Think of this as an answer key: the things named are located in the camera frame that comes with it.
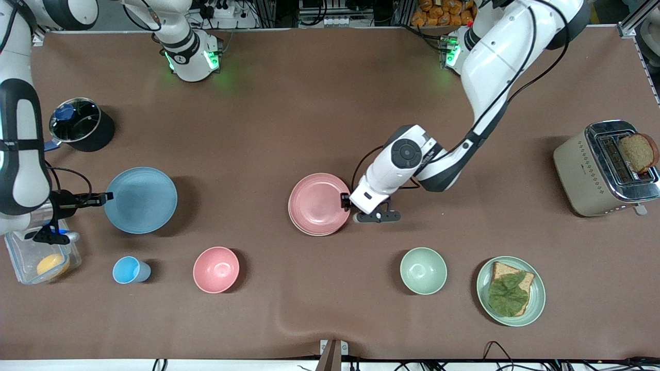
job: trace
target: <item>table surface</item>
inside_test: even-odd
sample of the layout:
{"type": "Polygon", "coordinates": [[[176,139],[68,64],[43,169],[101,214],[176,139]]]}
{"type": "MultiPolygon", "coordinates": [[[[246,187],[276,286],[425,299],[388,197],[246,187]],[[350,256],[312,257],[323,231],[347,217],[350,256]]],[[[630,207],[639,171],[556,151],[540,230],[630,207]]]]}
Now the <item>table surface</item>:
{"type": "MultiPolygon", "coordinates": [[[[635,45],[615,28],[585,30],[513,101],[450,190],[400,191],[401,222],[350,223],[323,238],[291,224],[294,184],[314,172],[350,181],[400,125],[420,124],[452,146],[473,119],[459,77],[405,30],[238,33],[222,73],[194,84],[169,74],[159,47],[146,34],[49,34],[34,50],[45,118],[86,96],[117,124],[102,151],[64,148],[47,159],[86,174],[96,191],[123,170],[153,166],[172,177],[180,203],[164,228],[140,236],[114,228],[103,210],[79,211],[69,226],[82,235],[82,265],[53,284],[16,282],[3,253],[1,358],[291,357],[317,353],[327,338],[364,358],[479,358],[489,340],[514,358],[624,358],[660,347],[660,207],[651,203],[647,217],[576,217],[551,158],[604,119],[660,137],[635,45]],[[211,246],[240,258],[229,293],[193,282],[193,263],[211,246]],[[401,257],[417,246],[447,262],[447,283],[431,296],[413,295],[399,277],[401,257]],[[152,264],[150,283],[113,282],[125,255],[152,264]],[[499,255],[543,278],[545,311],[527,327],[493,322],[477,300],[477,271],[499,255]]],[[[544,53],[521,80],[557,55],[544,53]]]]}

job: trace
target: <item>green leafy vegetable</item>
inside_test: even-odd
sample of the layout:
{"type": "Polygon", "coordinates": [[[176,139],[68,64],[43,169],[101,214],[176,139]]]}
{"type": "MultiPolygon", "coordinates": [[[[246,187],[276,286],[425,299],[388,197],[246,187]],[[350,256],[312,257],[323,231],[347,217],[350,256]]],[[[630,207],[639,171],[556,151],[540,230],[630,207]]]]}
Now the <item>green leafy vegetable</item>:
{"type": "Polygon", "coordinates": [[[497,313],[513,317],[523,309],[529,295],[518,285],[523,282],[527,272],[520,271],[503,275],[488,287],[488,303],[497,313]]]}

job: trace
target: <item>blue cup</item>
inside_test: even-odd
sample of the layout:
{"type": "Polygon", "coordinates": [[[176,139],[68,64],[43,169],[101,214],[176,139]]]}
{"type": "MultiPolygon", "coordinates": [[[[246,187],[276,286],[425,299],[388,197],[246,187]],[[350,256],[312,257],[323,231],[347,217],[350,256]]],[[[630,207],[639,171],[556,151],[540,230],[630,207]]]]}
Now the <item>blue cup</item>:
{"type": "Polygon", "coordinates": [[[144,261],[139,261],[132,256],[125,256],[115,263],[112,269],[112,278],[117,283],[138,283],[143,282],[151,275],[151,267],[144,261]]]}

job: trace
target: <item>bread slice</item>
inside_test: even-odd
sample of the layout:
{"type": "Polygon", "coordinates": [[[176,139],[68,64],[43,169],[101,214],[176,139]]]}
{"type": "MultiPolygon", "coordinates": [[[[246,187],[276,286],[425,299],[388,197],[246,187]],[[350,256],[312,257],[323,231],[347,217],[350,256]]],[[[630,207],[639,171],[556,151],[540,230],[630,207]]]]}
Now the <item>bread slice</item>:
{"type": "Polygon", "coordinates": [[[634,172],[645,173],[660,160],[660,151],[653,139],[642,133],[635,133],[619,140],[619,148],[634,172]]]}
{"type": "MultiPolygon", "coordinates": [[[[500,263],[499,261],[496,261],[495,264],[493,264],[493,278],[490,280],[490,282],[495,281],[496,279],[500,278],[503,275],[509,275],[512,273],[518,273],[522,272],[522,269],[514,268],[511,265],[506,265],[503,263],[500,263]]],[[[525,278],[523,279],[522,282],[520,282],[520,285],[518,285],[519,288],[522,288],[527,295],[529,296],[529,291],[532,287],[532,281],[534,281],[534,273],[526,272],[525,278]]],[[[529,304],[529,297],[527,298],[527,302],[523,306],[522,309],[520,309],[520,312],[516,313],[514,317],[520,317],[525,313],[525,310],[527,309],[527,305],[529,304]]]]}

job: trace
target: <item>green bowl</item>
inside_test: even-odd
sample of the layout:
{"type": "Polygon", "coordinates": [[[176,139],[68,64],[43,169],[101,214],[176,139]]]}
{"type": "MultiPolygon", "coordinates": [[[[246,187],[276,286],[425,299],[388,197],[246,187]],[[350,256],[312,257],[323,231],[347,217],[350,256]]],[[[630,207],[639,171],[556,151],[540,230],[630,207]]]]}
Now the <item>green bowl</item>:
{"type": "Polygon", "coordinates": [[[494,257],[484,264],[477,275],[477,296],[479,297],[481,306],[486,310],[486,313],[493,317],[497,322],[507,326],[521,327],[529,325],[536,321],[543,312],[543,308],[545,308],[545,286],[543,285],[539,272],[536,272],[536,270],[526,261],[513,256],[494,257]],[[505,317],[490,308],[490,304],[488,303],[488,287],[490,286],[490,280],[493,276],[493,264],[495,264],[496,261],[510,265],[514,268],[532,272],[536,275],[534,281],[532,281],[532,286],[529,289],[529,303],[527,309],[520,317],[505,317]]]}
{"type": "Polygon", "coordinates": [[[401,260],[401,279],[415,294],[435,294],[447,281],[447,264],[435,250],[414,248],[401,260]]]}

